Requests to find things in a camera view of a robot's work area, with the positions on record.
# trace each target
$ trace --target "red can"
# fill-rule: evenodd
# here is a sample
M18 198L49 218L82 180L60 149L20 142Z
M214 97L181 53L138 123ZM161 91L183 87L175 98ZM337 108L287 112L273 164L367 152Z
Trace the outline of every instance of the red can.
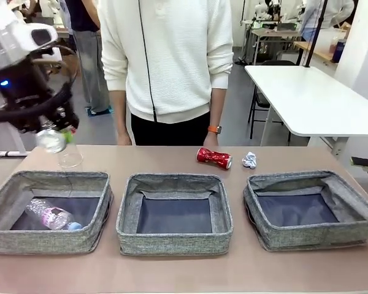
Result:
M208 150L206 148L201 148L197 152L196 156L199 162L211 162L217 164L219 167L229 170L232 165L232 156L228 153L219 153L215 151Z

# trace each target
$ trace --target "water bottle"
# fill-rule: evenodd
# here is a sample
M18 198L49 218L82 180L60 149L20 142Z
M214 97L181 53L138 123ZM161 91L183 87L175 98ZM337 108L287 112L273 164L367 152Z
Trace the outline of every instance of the water bottle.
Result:
M26 214L51 230L80 230L82 228L71 213L55 207L44 199L32 199L26 206Z

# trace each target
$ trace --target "green object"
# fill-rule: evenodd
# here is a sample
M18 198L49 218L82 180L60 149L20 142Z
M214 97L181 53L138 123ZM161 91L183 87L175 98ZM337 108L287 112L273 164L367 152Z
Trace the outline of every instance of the green object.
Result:
M63 131L63 135L67 143L72 143L74 141L74 135L70 130Z

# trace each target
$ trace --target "smartwatch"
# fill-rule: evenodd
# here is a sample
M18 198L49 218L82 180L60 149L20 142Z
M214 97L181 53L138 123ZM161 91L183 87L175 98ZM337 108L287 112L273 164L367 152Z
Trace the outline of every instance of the smartwatch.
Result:
M221 131L222 131L222 127L221 126L218 126L218 127L209 126L209 132L220 134Z

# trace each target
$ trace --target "white wall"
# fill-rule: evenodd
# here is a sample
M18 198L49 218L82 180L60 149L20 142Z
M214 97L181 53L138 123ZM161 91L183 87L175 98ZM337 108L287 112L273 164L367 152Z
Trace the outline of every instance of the white wall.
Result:
M301 0L282 0L282 15L289 13L291 9L298 6ZM245 3L244 19L250 20L255 14L255 5L258 0L247 0ZM232 22L233 22L233 42L234 46L243 44L244 26L240 26L243 0L231 0Z
M368 99L368 0L360 0L345 50L335 78ZM360 181L367 174L350 165L350 157L368 158L368 138L351 138L340 157L341 163Z

